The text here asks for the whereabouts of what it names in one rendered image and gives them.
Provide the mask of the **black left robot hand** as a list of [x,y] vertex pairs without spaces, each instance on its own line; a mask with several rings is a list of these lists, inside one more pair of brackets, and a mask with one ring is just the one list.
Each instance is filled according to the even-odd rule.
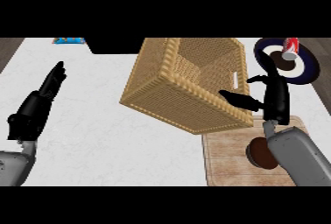
[[36,141],[38,139],[65,78],[64,62],[59,61],[46,76],[40,89],[30,93],[18,111],[7,117],[9,140]]

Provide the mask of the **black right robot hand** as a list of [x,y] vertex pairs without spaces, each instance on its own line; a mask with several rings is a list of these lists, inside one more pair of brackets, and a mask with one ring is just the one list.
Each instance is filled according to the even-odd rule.
[[290,92],[285,77],[278,73],[273,59],[263,50],[257,51],[266,75],[256,75],[247,80],[248,83],[260,81],[266,85],[263,102],[250,95],[236,94],[220,90],[219,94],[226,101],[239,109],[257,112],[263,110],[263,119],[276,120],[279,125],[290,124]]

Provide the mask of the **brown chocolate cupcake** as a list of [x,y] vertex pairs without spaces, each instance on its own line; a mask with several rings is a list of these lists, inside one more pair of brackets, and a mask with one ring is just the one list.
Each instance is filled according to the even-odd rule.
[[245,156],[251,164],[266,170],[272,170],[278,166],[278,161],[268,148],[268,142],[265,137],[253,139],[245,148]]

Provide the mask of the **tan wicker basket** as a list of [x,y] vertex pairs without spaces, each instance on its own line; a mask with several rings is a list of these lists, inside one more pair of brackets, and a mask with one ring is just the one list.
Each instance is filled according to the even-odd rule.
[[250,94],[236,38],[146,38],[120,103],[195,135],[254,126],[219,92]]

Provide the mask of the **pale wooden cutting board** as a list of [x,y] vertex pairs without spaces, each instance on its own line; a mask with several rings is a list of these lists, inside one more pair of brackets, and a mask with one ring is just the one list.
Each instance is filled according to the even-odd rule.
[[257,168],[245,156],[245,147],[265,136],[263,117],[253,117],[253,127],[201,136],[208,186],[294,186],[285,169]]

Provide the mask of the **dark blue round plate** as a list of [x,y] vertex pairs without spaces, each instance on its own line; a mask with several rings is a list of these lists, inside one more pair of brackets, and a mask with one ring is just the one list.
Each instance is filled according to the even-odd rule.
[[319,76],[321,68],[316,60],[316,56],[303,44],[299,44],[299,56],[294,60],[284,60],[281,52],[284,50],[285,38],[260,38],[254,44],[253,53],[254,58],[262,67],[259,51],[268,55],[279,53],[279,56],[273,58],[276,64],[278,73],[285,77],[287,82],[296,85],[310,84]]

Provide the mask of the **red and white can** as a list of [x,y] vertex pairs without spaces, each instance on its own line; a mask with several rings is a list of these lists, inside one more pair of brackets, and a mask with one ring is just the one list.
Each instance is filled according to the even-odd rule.
[[296,60],[299,56],[299,38],[287,38],[284,40],[282,58],[284,60]]

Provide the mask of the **blue and orange package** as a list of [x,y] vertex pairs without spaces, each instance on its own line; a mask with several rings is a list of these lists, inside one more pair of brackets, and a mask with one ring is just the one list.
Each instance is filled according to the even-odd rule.
[[86,44],[84,38],[55,38],[53,39],[53,44],[56,45],[64,45],[64,44]]

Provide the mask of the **black appliance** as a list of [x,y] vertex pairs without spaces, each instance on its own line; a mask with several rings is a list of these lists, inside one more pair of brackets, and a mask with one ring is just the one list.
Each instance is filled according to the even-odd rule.
[[137,54],[142,37],[86,37],[87,47],[95,54]]

